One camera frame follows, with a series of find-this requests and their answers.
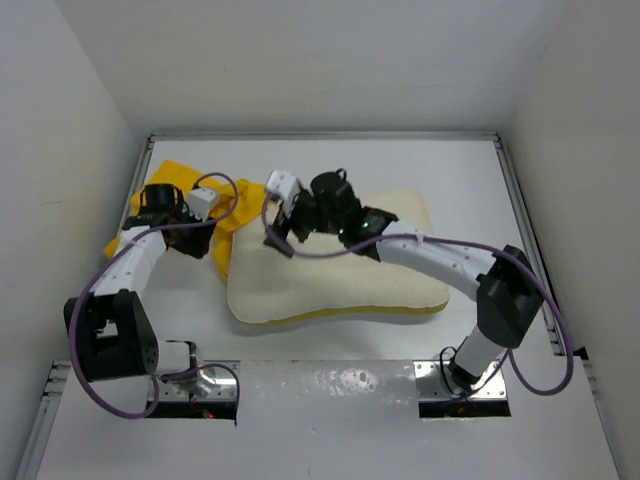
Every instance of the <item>cream pillow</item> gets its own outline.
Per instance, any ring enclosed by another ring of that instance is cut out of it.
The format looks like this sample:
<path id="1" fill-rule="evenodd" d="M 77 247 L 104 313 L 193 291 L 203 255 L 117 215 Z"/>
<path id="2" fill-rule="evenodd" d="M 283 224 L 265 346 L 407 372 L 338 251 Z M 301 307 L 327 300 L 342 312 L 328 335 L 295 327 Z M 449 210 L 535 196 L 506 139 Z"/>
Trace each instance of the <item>cream pillow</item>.
<path id="1" fill-rule="evenodd" d="M 395 213 L 429 232 L 429 211 L 422 196 L 394 190 L 365 199 L 364 205 Z M 271 208 L 270 220 L 275 216 Z M 448 286 L 398 265 L 346 255 L 328 260 L 289 259 L 265 247 L 258 218 L 233 235 L 227 298 L 241 322 L 264 324 L 341 313 L 434 313 L 449 300 Z M 344 249 L 331 235 L 311 234 L 297 250 L 327 253 Z"/>

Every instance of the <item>metal bracket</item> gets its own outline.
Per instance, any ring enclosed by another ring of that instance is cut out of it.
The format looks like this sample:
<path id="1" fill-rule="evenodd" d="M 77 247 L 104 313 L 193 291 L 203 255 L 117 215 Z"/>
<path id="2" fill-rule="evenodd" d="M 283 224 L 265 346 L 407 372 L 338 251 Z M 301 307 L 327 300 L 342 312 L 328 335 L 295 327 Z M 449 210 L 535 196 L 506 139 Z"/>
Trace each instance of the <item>metal bracket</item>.
<path id="1" fill-rule="evenodd" d="M 446 366 L 449 361 L 445 360 L 443 364 Z M 497 361 L 491 364 L 476 385 L 484 385 L 495 368 L 498 368 Z M 438 360 L 415 361 L 413 369 L 421 418 L 510 416 L 502 371 L 497 372 L 479 392 L 460 401 L 460 406 L 466 404 L 473 408 L 456 409 L 456 397 L 444 384 Z"/>
<path id="2" fill-rule="evenodd" d="M 200 362 L 213 363 L 211 360 Z M 238 362 L 219 362 L 234 372 Z M 193 398 L 195 412 L 205 409 L 214 414 L 214 418 L 235 419 L 237 385 L 233 376 L 222 368 L 203 369 L 192 381 L 164 383 L 160 385 L 160 402 L 148 418 L 197 418 L 189 400 Z M 153 385 L 149 381 L 147 405 L 153 401 Z"/>

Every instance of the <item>yellow cloth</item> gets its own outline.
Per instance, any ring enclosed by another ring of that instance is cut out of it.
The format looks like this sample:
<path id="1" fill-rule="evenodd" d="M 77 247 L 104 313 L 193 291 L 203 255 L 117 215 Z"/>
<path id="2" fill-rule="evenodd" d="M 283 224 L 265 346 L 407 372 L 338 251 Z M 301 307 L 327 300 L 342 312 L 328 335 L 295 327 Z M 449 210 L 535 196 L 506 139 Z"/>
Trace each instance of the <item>yellow cloth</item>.
<path id="1" fill-rule="evenodd" d="M 202 175 L 202 173 L 193 168 L 181 165 L 173 160 L 165 160 L 153 174 L 149 183 L 172 183 L 182 190 L 186 197 L 187 192 L 191 190 L 194 182 Z M 217 217 L 229 210 L 233 202 L 233 189 L 231 185 L 222 184 L 215 178 L 206 178 L 200 182 L 200 185 L 215 188 L 220 192 L 220 200 L 211 211 L 211 216 Z M 229 264 L 231 263 L 233 232 L 260 215 L 265 197 L 263 185 L 251 183 L 244 178 L 237 180 L 236 185 L 240 194 L 238 205 L 229 217 L 216 225 L 214 231 L 216 243 L 212 251 L 212 256 L 218 265 L 220 274 L 225 280 L 227 280 Z M 136 192 L 133 197 L 131 197 L 131 206 L 133 207 L 132 215 L 136 215 L 140 208 L 140 192 Z M 118 240 L 118 237 L 114 238 L 104 249 L 104 254 L 108 258 L 114 255 L 116 247 L 118 246 Z"/>

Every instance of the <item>purple cable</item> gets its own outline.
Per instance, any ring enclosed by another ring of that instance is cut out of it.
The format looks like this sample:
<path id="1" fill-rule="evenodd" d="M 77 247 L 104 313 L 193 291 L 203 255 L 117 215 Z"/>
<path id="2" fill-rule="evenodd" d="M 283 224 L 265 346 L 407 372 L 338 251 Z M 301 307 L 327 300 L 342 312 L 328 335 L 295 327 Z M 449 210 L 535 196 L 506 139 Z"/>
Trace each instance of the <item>purple cable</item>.
<path id="1" fill-rule="evenodd" d="M 100 280 L 100 277 L 106 271 L 108 271 L 120 258 L 122 258 L 122 256 L 129 251 L 129 249 L 133 246 L 133 244 L 138 240 L 140 240 L 142 237 L 149 235 L 150 233 L 164 232 L 167 230 L 187 230 L 190 228 L 210 227 L 211 225 L 215 225 L 216 223 L 218 223 L 220 220 L 224 220 L 225 218 L 227 218 L 229 215 L 233 213 L 233 210 L 238 205 L 240 194 L 238 192 L 237 185 L 231 179 L 231 177 L 225 175 L 224 173 L 218 173 L 218 172 L 208 173 L 200 177 L 196 181 L 196 184 L 201 180 L 203 180 L 204 178 L 213 177 L 213 176 L 224 178 L 227 182 L 229 182 L 229 184 L 231 185 L 231 188 L 233 188 L 234 200 L 227 212 L 225 212 L 224 214 L 220 215 L 217 218 L 212 218 L 211 220 L 207 220 L 206 222 L 185 223 L 182 225 L 161 225 L 159 227 L 150 228 L 149 230 L 145 230 L 139 235 L 136 235 L 135 237 L 133 237 L 130 243 L 125 245 L 122 250 L 116 253 L 113 257 L 111 257 L 104 265 L 102 265 L 98 269 L 98 271 L 93 275 L 93 277 L 91 277 L 91 280 L 89 280 L 89 283 L 87 283 L 87 285 L 84 287 L 82 292 L 80 292 L 80 295 L 78 296 L 78 299 L 73 307 L 73 312 L 71 313 L 71 320 L 69 321 L 69 351 L 71 356 L 71 365 L 73 367 L 73 370 L 75 371 L 75 374 L 76 374 L 76 377 L 78 378 L 78 382 L 80 383 L 80 386 L 87 393 L 87 395 L 89 395 L 89 397 L 98 406 L 100 406 L 107 412 L 117 417 L 134 420 L 138 418 L 145 418 L 151 415 L 151 413 L 158 406 L 158 402 L 160 400 L 158 379 L 155 375 L 151 376 L 151 383 L 153 384 L 153 401 L 144 412 L 138 412 L 138 413 L 125 412 L 109 404 L 100 395 L 98 395 L 98 392 L 96 392 L 93 389 L 93 387 L 91 387 L 86 377 L 82 373 L 82 369 L 80 367 L 80 360 L 78 359 L 76 342 L 77 342 L 77 330 L 78 330 L 78 320 L 80 318 L 80 310 L 82 309 L 85 302 L 87 301 L 87 298 L 89 297 L 89 294 L 91 292 L 91 288 L 96 284 L 98 280 Z"/>
<path id="2" fill-rule="evenodd" d="M 380 236 L 365 240 L 364 242 L 358 243 L 356 245 L 352 245 L 351 247 L 345 250 L 340 250 L 337 252 L 331 252 L 331 253 L 298 252 L 289 243 L 287 243 L 286 241 L 278 237 L 276 233 L 273 231 L 273 228 L 271 228 L 271 225 L 269 225 L 269 222 L 267 220 L 267 210 L 269 207 L 269 202 L 272 199 L 273 199 L 273 196 L 271 194 L 268 194 L 262 205 L 262 213 L 260 217 L 262 218 L 262 223 L 264 225 L 265 232 L 269 236 L 269 239 L 275 245 L 277 245 L 280 249 L 300 258 L 317 259 L 317 260 L 325 259 L 325 258 L 337 258 L 343 255 L 348 255 L 350 253 L 356 252 L 363 248 L 366 248 L 381 240 L 414 240 L 414 241 L 422 240 L 423 242 L 427 242 L 427 243 L 440 243 L 443 245 L 454 245 L 459 247 L 469 247 L 469 248 L 475 248 L 478 250 L 485 250 L 485 251 L 491 252 L 496 257 L 500 257 L 509 261 L 510 263 L 515 265 L 516 268 L 520 270 L 520 273 L 522 273 L 522 275 L 524 275 L 527 278 L 527 280 L 529 280 L 536 287 L 536 290 L 538 290 L 538 292 L 540 293 L 544 301 L 547 302 L 547 304 L 549 305 L 549 308 L 551 309 L 551 313 L 555 317 L 556 322 L 558 324 L 558 329 L 560 330 L 560 334 L 564 342 L 566 358 L 567 358 L 567 367 L 566 367 L 565 375 L 562 381 L 557 386 L 550 388 L 549 390 L 541 390 L 531 385 L 524 378 L 524 376 L 522 375 L 522 372 L 520 371 L 520 368 L 518 368 L 518 366 L 516 365 L 516 361 L 513 356 L 513 351 L 509 350 L 508 357 L 511 362 L 511 366 L 513 367 L 513 371 L 516 374 L 516 377 L 518 377 L 518 380 L 520 380 L 522 385 L 524 385 L 524 387 L 527 390 L 529 390 L 532 393 L 535 393 L 536 395 L 542 395 L 542 396 L 556 395 L 560 393 L 562 390 L 564 390 L 567 387 L 567 385 L 569 385 L 569 382 L 571 382 L 571 378 L 573 377 L 573 341 L 571 339 L 571 334 L 569 332 L 569 327 L 567 325 L 567 322 L 564 316 L 562 315 L 562 313 L 560 312 L 560 308 L 558 307 L 558 304 L 553 299 L 553 296 L 546 290 L 542 282 L 538 280 L 538 278 L 533 274 L 531 270 L 529 270 L 529 268 L 524 263 L 522 263 L 513 255 L 510 255 L 500 250 L 499 248 L 495 248 L 490 245 L 484 245 L 482 243 L 467 242 L 464 240 L 452 240 L 449 238 L 439 238 L 439 237 L 432 237 L 427 235 L 425 236 L 421 235 L 418 237 L 410 233 L 380 235 Z"/>

